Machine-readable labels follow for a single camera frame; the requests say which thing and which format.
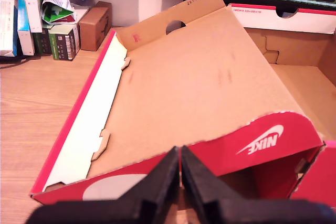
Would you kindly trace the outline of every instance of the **box flap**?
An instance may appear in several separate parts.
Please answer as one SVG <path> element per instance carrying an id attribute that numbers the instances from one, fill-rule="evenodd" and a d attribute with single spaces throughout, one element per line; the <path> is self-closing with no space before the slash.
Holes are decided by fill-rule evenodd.
<path id="1" fill-rule="evenodd" d="M 336 142 L 326 141 L 326 145 L 291 198 L 321 202 L 336 210 Z"/>
<path id="2" fill-rule="evenodd" d="M 118 38 L 121 39 L 126 49 L 131 51 L 160 37 L 165 37 L 166 27 L 172 21 L 179 20 L 188 24 L 224 7 L 223 0 L 187 0 L 140 23 L 122 29 L 118 33 Z"/>

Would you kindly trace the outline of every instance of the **red stripe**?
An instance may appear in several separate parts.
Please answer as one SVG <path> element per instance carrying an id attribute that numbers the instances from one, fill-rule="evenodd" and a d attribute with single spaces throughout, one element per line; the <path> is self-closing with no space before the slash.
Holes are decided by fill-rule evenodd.
<path id="1" fill-rule="evenodd" d="M 108 40 L 106 41 L 106 44 L 102 50 L 102 52 L 100 53 L 100 56 L 99 58 L 97 59 L 96 61 L 96 64 L 94 65 L 82 91 L 80 92 L 79 94 L 79 97 L 77 98 L 77 101 L 75 103 L 75 105 L 73 106 L 67 120 L 65 121 L 65 124 L 62 128 L 62 130 L 60 131 L 48 157 L 47 157 L 47 160 L 45 161 L 43 167 L 42 167 L 42 170 L 40 171 L 30 193 L 31 194 L 35 194 L 35 193 L 40 193 L 42 192 L 43 190 L 43 187 L 44 185 L 46 184 L 47 182 L 47 179 L 51 173 L 51 170 L 53 169 L 54 167 L 54 164 L 56 162 L 56 159 L 63 147 L 63 144 L 70 132 L 70 129 L 77 117 L 77 114 L 84 102 L 84 99 L 86 97 L 86 95 L 88 94 L 89 92 L 89 89 L 91 88 L 91 85 L 92 85 L 92 82 L 94 80 L 94 78 L 96 77 L 96 74 L 100 68 L 100 65 L 105 57 L 105 54 L 110 46 L 110 43 L 114 37 L 114 35 L 116 34 L 115 31 L 112 31 L 110 37 L 108 38 Z"/>
<path id="2" fill-rule="evenodd" d="M 275 10 L 275 6 L 268 5 L 246 5 L 246 4 L 231 4 L 232 7 L 241 7 L 241 8 L 254 8 L 254 9 L 267 9 L 267 10 Z"/>
<path id="3" fill-rule="evenodd" d="M 314 14 L 324 14 L 324 15 L 333 15 L 336 16 L 336 12 L 332 10 L 312 10 L 312 9 L 298 9 L 300 13 L 314 13 Z"/>

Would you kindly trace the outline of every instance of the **cardboard tab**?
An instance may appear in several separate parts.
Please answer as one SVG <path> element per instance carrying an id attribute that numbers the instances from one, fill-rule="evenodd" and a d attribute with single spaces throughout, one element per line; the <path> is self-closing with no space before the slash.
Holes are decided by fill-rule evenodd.
<path id="1" fill-rule="evenodd" d="M 99 146 L 99 149 L 93 154 L 91 162 L 97 160 L 97 158 L 103 153 L 103 151 L 106 150 L 110 135 L 110 132 L 106 129 L 101 131 L 99 136 L 99 138 L 101 139 L 101 144 Z"/>

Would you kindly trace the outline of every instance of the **brown cardboard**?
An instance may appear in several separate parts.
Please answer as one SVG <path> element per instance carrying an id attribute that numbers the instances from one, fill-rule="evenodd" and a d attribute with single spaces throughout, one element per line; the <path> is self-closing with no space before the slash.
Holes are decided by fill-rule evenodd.
<path id="1" fill-rule="evenodd" d="M 332 36 L 318 64 L 319 69 L 336 86 L 336 36 Z"/>
<path id="2" fill-rule="evenodd" d="M 336 139 L 336 87 L 318 67 L 272 65 L 316 129 Z"/>
<path id="3" fill-rule="evenodd" d="M 99 1 L 79 22 L 81 49 L 97 51 L 111 24 L 111 3 Z"/>
<path id="4" fill-rule="evenodd" d="M 261 52 L 268 52 L 268 49 L 279 52 L 272 68 L 317 130 L 327 139 L 336 139 L 336 36 L 246 30 Z"/>
<path id="5" fill-rule="evenodd" d="M 110 143 L 88 177 L 217 138 L 274 111 L 303 113 L 229 8 L 190 18 L 192 5 L 184 4 L 120 31 L 131 62 L 106 122 Z M 199 15 L 194 9 L 189 14 Z M 186 27 L 166 35 L 180 14 Z"/>

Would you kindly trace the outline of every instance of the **green and white box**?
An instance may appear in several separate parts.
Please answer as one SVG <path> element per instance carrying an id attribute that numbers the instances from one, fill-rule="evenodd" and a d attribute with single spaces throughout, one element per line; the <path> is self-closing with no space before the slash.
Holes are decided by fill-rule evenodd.
<path id="1" fill-rule="evenodd" d="M 49 39 L 54 60 L 73 60 L 80 48 L 78 24 L 53 26 Z"/>

